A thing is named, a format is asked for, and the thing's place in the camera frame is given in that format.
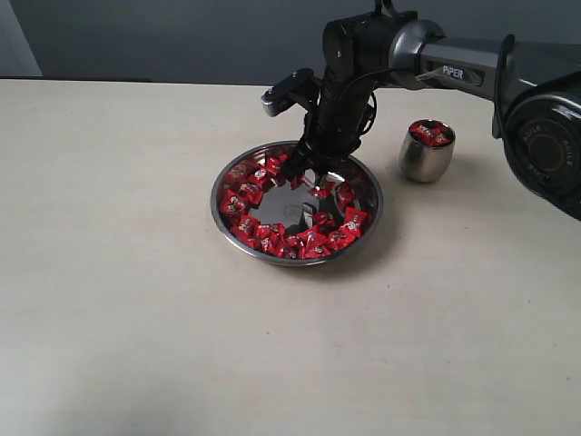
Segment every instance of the metal cup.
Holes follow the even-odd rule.
[[[448,139],[445,145],[427,144],[411,132],[412,126],[422,123],[428,129],[441,127],[442,134]],[[399,152],[399,168],[413,182],[436,182],[452,162],[456,134],[446,124],[434,120],[421,120],[412,124]]]

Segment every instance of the bowl rim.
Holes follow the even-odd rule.
[[[349,247],[347,247],[343,250],[340,250],[338,252],[332,253],[329,256],[321,257],[318,259],[300,259],[300,260],[281,259],[279,257],[270,256],[270,255],[265,254],[265,253],[257,252],[256,250],[253,250],[251,247],[245,245],[244,243],[241,243],[233,234],[230,233],[230,229],[228,229],[224,225],[224,222],[222,221],[222,218],[220,217],[220,210],[219,210],[220,206],[218,205],[217,198],[218,198],[218,191],[220,190],[220,188],[222,186],[222,180],[224,179],[226,174],[232,169],[232,167],[235,164],[237,164],[239,161],[243,160],[245,157],[248,157],[251,154],[256,154],[257,152],[265,151],[265,150],[272,148],[272,147],[276,147],[276,146],[280,146],[280,145],[291,145],[291,144],[296,144],[297,142],[298,141],[295,141],[295,140],[289,140],[289,141],[277,141],[274,143],[263,144],[263,145],[259,145],[258,147],[254,147],[254,148],[240,154],[239,156],[235,157],[224,167],[224,169],[220,172],[220,174],[218,174],[218,177],[216,178],[216,181],[214,182],[214,185],[212,187],[212,196],[210,198],[210,207],[212,210],[212,217],[214,219],[214,222],[218,226],[218,229],[221,231],[221,233],[226,237],[228,242],[230,242],[231,244],[236,246],[238,249],[242,250],[246,254],[248,254],[256,259],[259,259],[259,260],[262,260],[262,261],[265,261],[267,263],[271,263],[274,265],[279,265],[279,266],[297,266],[297,267],[299,267],[299,266],[319,265],[322,263],[328,263],[328,262],[334,261],[334,260],[336,260],[336,259],[338,259],[338,258],[340,258],[348,253],[351,253],[351,252],[359,249],[371,237],[371,235],[377,230],[377,227],[378,227],[378,225],[381,221],[381,218],[383,216],[383,207],[384,207],[383,192],[381,190],[381,185],[379,184],[379,181],[377,180],[375,175],[373,175],[371,170],[365,164],[363,164],[356,157],[349,156],[349,160],[352,161],[354,164],[356,164],[369,177],[369,179],[371,180],[371,184],[375,188],[376,193],[377,193],[377,197],[378,197],[378,207],[377,207],[378,210],[375,213],[375,218],[373,220],[373,224],[370,226],[370,228],[368,228],[368,230],[357,241],[352,243]]]

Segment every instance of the metal bowl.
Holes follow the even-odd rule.
[[[311,266],[321,263],[327,263],[338,259],[342,256],[352,253],[360,248],[375,232],[383,212],[383,195],[379,182],[373,176],[371,171],[354,157],[343,163],[333,173],[328,174],[331,180],[342,183],[348,182],[357,195],[355,206],[369,214],[369,218],[362,236],[347,248],[319,259],[280,259],[262,252],[253,250],[251,247],[238,241],[230,233],[230,226],[227,219],[220,213],[220,201],[222,200],[225,178],[234,169],[240,168],[241,164],[246,167],[252,167],[257,164],[264,164],[267,157],[278,157],[282,154],[289,154],[294,146],[295,141],[265,144],[256,147],[245,154],[241,154],[230,162],[220,173],[212,188],[211,208],[212,216],[220,231],[226,236],[226,239],[235,247],[250,256],[256,257],[267,263],[281,266]],[[307,185],[299,189],[292,190],[289,183],[282,187],[274,187],[264,195],[264,199],[258,209],[252,209],[250,215],[261,220],[262,223],[283,223],[289,233],[297,233],[300,229],[300,221],[303,216],[303,205],[308,203],[316,209],[316,212],[331,212],[336,217],[336,221],[344,218],[343,213],[339,211],[335,204],[334,196],[326,200],[317,200],[309,194],[310,188]]]

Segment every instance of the beige table surface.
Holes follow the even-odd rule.
[[[0,435],[578,435],[581,223],[522,187],[491,104],[379,92],[387,210],[307,270],[230,246],[233,157],[300,134],[258,87],[0,82]],[[409,123],[458,142],[398,175]]]

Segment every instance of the robotic arm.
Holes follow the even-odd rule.
[[[322,81],[302,69],[262,97],[268,115],[307,110],[304,132],[283,165],[289,178],[326,173],[361,144],[381,84],[457,89],[494,102],[493,136],[529,190],[581,220],[581,49],[447,38],[413,11],[376,0],[374,12],[326,25]],[[374,105],[369,104],[372,98]]]

